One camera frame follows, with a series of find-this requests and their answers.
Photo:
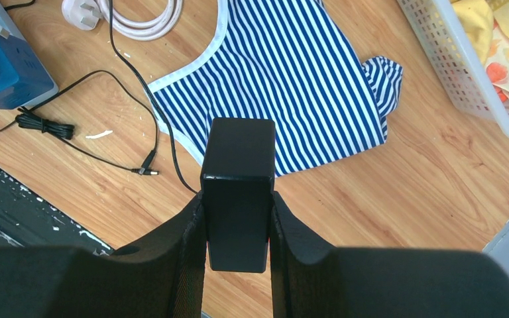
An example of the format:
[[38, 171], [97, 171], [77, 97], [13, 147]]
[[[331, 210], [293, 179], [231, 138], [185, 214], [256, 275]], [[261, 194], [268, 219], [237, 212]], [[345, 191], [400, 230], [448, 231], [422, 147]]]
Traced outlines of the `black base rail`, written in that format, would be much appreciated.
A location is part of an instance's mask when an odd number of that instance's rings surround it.
[[113, 249], [0, 168], [0, 247], [76, 246], [95, 255]]

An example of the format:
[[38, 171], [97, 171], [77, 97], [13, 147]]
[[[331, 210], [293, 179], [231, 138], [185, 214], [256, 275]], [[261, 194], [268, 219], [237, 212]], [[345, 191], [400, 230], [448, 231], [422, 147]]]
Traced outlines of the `white plastic basket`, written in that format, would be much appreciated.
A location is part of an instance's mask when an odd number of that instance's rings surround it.
[[509, 138], [509, 101], [501, 102], [450, 2], [397, 3], [454, 107], [494, 121]]

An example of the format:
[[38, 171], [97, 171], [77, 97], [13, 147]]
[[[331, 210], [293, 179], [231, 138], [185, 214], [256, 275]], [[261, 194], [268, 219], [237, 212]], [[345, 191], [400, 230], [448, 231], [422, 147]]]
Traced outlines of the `blue cube charger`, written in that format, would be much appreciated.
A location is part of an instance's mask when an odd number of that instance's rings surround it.
[[27, 41], [0, 36], [0, 109], [32, 107], [58, 93], [58, 86]]

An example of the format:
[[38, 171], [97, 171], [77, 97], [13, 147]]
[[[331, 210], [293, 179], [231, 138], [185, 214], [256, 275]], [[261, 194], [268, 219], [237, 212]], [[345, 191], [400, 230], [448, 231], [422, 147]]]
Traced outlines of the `blue striped shirt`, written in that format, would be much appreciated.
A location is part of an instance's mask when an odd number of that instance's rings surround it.
[[361, 62], [321, 1], [219, 1], [214, 37], [193, 62], [149, 85], [160, 130], [202, 163], [214, 119], [270, 119], [276, 175], [386, 142], [403, 67]]

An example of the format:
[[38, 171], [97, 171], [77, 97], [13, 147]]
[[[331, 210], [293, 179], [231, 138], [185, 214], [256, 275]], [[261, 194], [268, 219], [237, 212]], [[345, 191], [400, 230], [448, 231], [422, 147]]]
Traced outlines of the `black adapter with cable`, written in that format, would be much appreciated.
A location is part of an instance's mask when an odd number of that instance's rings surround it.
[[75, 129], [76, 126], [72, 124], [67, 123], [60, 123], [58, 121], [52, 121], [49, 119], [46, 119], [40, 115], [36, 114], [36, 111], [40, 109], [41, 107], [53, 102], [54, 100], [58, 99], [59, 97], [63, 96], [73, 88], [75, 88], [77, 85], [83, 83], [85, 80], [89, 79], [90, 77], [97, 75], [99, 73], [107, 74], [108, 76], [111, 76], [115, 82], [119, 85], [119, 87], [123, 90], [123, 92], [130, 97], [135, 103], [143, 107], [146, 111], [149, 112], [149, 114], [153, 117], [154, 114], [151, 109], [149, 109], [142, 101], [138, 100], [119, 80], [118, 77], [116, 77], [113, 73], [107, 70], [96, 70], [92, 71], [80, 79], [76, 80], [74, 83], [70, 84], [68, 87], [60, 90], [58, 93], [55, 93], [52, 97], [49, 97], [48, 99], [45, 99], [43, 102], [37, 104], [36, 106], [32, 107], [31, 109], [28, 109], [26, 107], [19, 107], [17, 111], [19, 112], [18, 115], [14, 118], [13, 121], [11, 121], [9, 124], [5, 125], [4, 127], [0, 128], [0, 133], [6, 131], [7, 129], [12, 128], [13, 126], [18, 126], [21, 129], [26, 130], [32, 130], [32, 131], [38, 131], [42, 134], [49, 134], [50, 136], [53, 136], [54, 138], [58, 139], [59, 141], [63, 142], [65, 145], [69, 146], [70, 148], [94, 159], [97, 161], [100, 161], [102, 163], [105, 163], [107, 165], [110, 165], [112, 167], [130, 172], [132, 174], [137, 174], [140, 176], [157, 176], [159, 175], [159, 171], [152, 168], [152, 163], [154, 161], [154, 158], [158, 151], [158, 145], [159, 145], [159, 136], [158, 134], [155, 134], [154, 137], [154, 145], [152, 147], [152, 150], [147, 154], [146, 158], [144, 159], [143, 163], [138, 168], [128, 168], [125, 166], [122, 166], [120, 164], [108, 161], [106, 159], [100, 158], [87, 150], [84, 150], [80, 147], [75, 146], [70, 141], [75, 136]]

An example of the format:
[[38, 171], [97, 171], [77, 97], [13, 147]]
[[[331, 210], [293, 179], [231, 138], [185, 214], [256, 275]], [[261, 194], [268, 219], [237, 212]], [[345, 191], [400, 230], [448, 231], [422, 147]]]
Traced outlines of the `yellow clothes in basket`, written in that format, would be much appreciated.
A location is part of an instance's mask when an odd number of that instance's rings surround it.
[[509, 0], [450, 4], [500, 100], [509, 101]]

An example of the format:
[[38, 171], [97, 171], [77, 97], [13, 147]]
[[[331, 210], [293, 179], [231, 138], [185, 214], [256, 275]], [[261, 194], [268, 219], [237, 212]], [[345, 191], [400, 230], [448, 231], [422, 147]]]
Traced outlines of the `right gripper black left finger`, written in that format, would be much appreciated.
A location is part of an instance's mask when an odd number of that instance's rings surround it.
[[0, 317], [199, 317], [205, 248], [199, 197], [109, 256], [0, 247]]

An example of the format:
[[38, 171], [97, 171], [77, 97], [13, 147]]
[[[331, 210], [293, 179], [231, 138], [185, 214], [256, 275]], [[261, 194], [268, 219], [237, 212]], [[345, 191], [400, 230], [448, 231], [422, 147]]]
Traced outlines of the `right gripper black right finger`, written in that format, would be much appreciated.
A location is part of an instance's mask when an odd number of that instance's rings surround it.
[[487, 255], [334, 246], [278, 193], [270, 265], [275, 317], [509, 317], [509, 277]]

